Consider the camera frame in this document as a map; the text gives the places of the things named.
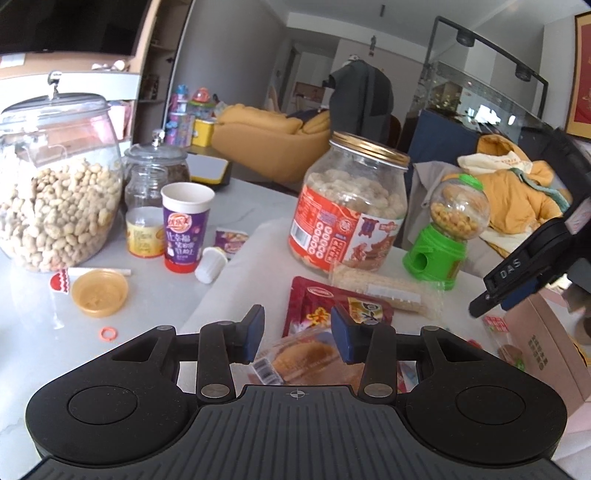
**orange rubber ring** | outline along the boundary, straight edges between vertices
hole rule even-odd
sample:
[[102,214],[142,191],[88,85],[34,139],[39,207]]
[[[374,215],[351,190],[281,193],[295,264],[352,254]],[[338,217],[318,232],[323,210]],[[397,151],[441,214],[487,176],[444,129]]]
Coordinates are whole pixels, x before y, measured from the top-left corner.
[[113,327],[104,327],[99,333],[100,339],[104,340],[105,342],[112,342],[117,338],[117,335],[117,330],[115,330]]

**yellow box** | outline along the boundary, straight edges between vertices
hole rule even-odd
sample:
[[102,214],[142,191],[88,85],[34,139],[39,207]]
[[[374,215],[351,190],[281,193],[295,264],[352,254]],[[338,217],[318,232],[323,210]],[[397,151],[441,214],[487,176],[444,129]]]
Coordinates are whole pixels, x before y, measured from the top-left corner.
[[196,119],[191,143],[198,147],[209,147],[212,144],[213,127],[215,124],[215,120]]

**red label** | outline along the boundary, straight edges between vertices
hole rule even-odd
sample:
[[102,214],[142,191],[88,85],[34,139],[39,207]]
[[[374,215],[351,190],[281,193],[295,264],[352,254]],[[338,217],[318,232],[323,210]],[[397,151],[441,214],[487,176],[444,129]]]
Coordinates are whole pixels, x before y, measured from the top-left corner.
[[402,220],[388,220],[337,205],[307,186],[301,191],[289,243],[313,266],[333,262],[375,271],[386,259]]
[[175,233],[185,233],[191,228],[193,221],[186,213],[171,213],[168,217],[168,228]]
[[507,324],[505,323],[504,319],[501,317],[494,317],[491,315],[487,315],[483,318],[485,325],[488,325],[493,332],[509,332],[507,328]]

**plastic container lid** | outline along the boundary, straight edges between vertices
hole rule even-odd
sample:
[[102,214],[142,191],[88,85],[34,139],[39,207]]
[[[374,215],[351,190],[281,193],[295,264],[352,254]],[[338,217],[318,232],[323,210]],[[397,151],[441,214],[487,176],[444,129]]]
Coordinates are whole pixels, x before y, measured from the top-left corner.
[[203,250],[203,256],[195,271],[195,276],[201,283],[209,285],[219,276],[227,264],[228,258],[224,250],[219,247],[207,247]]
[[123,275],[108,270],[93,270],[72,285],[72,299],[90,317],[103,318],[118,312],[129,287]]
[[470,187],[476,189],[476,190],[480,190],[481,192],[484,190],[484,186],[482,185],[482,182],[480,180],[478,180],[476,177],[473,177],[472,175],[468,175],[467,173],[462,173],[458,176],[458,180],[460,180],[462,183],[465,183],[466,185],[469,185]]

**yellow pillow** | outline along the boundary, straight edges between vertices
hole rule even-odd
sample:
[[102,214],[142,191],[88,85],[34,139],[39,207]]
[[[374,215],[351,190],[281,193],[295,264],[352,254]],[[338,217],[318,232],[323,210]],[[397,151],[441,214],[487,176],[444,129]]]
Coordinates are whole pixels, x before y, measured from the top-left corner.
[[316,115],[312,120],[306,122],[303,126],[302,131],[305,134],[312,135],[323,132],[330,128],[330,111],[325,110],[322,113]]
[[298,118],[286,118],[284,113],[268,112],[242,104],[226,108],[217,119],[218,124],[241,124],[288,135],[295,134],[303,125]]

